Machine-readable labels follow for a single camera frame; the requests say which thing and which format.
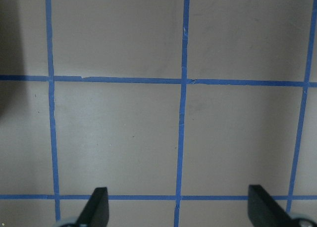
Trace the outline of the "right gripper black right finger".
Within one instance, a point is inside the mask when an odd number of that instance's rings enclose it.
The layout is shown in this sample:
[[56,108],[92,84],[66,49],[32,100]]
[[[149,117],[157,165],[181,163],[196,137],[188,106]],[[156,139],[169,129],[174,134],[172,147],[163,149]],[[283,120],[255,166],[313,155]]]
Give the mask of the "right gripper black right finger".
[[254,227],[298,227],[261,185],[248,187],[248,217]]

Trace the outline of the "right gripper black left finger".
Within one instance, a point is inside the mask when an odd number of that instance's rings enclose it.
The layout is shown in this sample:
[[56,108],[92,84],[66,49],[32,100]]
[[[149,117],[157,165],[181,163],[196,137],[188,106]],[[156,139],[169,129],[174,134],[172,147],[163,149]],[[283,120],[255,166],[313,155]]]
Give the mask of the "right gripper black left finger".
[[109,222],[107,187],[97,187],[75,222],[76,227],[106,227]]

